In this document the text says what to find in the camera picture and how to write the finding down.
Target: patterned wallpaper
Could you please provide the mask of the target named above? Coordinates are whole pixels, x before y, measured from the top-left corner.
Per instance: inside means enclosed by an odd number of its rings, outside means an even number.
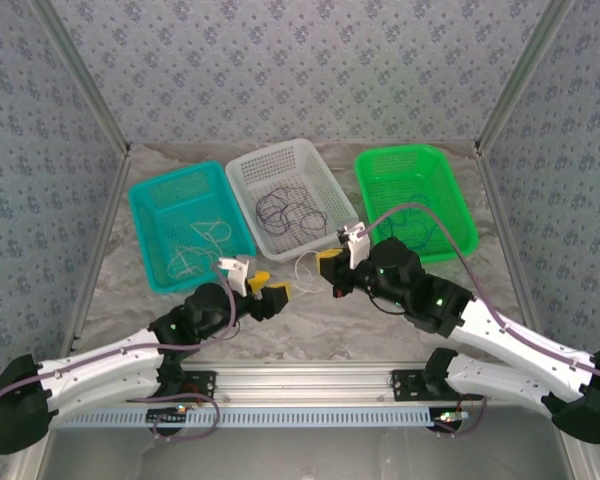
[[[546,0],[54,0],[131,143],[473,139]]]
[[[0,372],[58,354],[117,165],[27,1],[0,0]]]
[[[488,158],[547,333],[600,349],[600,0],[576,2]]]

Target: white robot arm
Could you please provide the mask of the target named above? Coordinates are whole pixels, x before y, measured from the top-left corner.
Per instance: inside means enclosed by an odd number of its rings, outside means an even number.
[[[373,248],[359,223],[339,232],[344,245],[318,256],[320,274],[341,298],[354,289],[404,309],[418,329],[484,350],[510,366],[437,349],[423,372],[431,392],[452,390],[524,405],[566,433],[600,443],[600,351],[560,345],[495,312],[455,283],[427,274],[416,252],[391,237]]]
[[[123,340],[58,360],[13,360],[0,375],[0,454],[34,444],[50,426],[83,411],[182,392],[181,360],[222,339],[244,315],[262,321],[287,304],[288,286],[264,286],[266,272],[248,278],[248,261],[221,259],[219,266],[229,271],[222,286],[201,285],[184,304]]]

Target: white cable tray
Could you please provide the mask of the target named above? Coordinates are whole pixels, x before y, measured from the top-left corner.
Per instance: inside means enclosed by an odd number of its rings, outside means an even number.
[[[333,428],[333,427],[430,427],[427,407],[253,407],[221,408],[220,428]],[[83,413],[57,428],[150,427],[146,408],[109,408]],[[159,423],[159,427],[209,427],[215,410],[196,408],[185,423]]]

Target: black mounting bracket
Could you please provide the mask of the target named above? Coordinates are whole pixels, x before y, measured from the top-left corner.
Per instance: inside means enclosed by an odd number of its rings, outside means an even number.
[[[214,394],[216,391],[216,379],[218,374],[212,370],[205,371],[185,371],[184,372],[184,381],[180,386],[179,390],[176,394],[180,393],[200,393],[202,395],[206,395],[207,397],[214,398]],[[203,400],[198,400],[198,404],[204,403]],[[153,425],[156,419],[162,415],[160,419],[160,423],[174,423],[174,424],[184,424],[187,418],[186,412],[181,413],[178,411],[177,407],[167,407],[167,408],[153,408],[147,411],[145,416],[145,421]],[[174,435],[178,433],[182,428],[158,428],[157,432],[160,435],[168,437],[170,435]]]
[[[427,388],[423,377],[424,370],[393,370],[391,372],[391,388],[393,400],[396,402],[414,402],[441,400],[459,402],[460,400],[480,400],[481,395],[460,395],[448,389],[434,393]]]

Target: table surface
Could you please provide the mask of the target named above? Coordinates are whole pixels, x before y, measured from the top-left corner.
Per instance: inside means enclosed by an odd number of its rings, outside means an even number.
[[[167,444],[147,428],[64,429],[50,439],[38,479],[574,478],[548,419],[519,408],[490,407],[488,415],[455,438],[425,428],[221,428],[200,442]]]
[[[183,302],[187,293],[158,295],[147,283],[138,239],[129,208],[129,188],[155,175],[206,160],[226,163],[264,145],[134,145],[130,169],[110,233],[77,351],[106,345],[130,335]],[[377,144],[316,144],[335,178],[361,219],[366,220],[362,197],[353,170],[356,156]],[[496,307],[521,321],[520,309],[500,245],[473,147],[469,143],[439,144],[449,160],[480,236],[480,244],[468,258]],[[312,255],[302,262],[316,274]],[[427,264],[428,272],[475,290],[458,260]],[[258,254],[258,269],[268,270],[273,281],[296,281],[294,261],[275,263]],[[403,317],[376,310],[366,295],[354,292],[336,300],[331,288],[320,293],[300,292],[276,317],[258,323],[241,322],[239,334],[197,353],[193,360],[356,360],[426,361],[439,346],[456,348],[474,356],[479,351],[459,346],[436,335],[418,331]]]

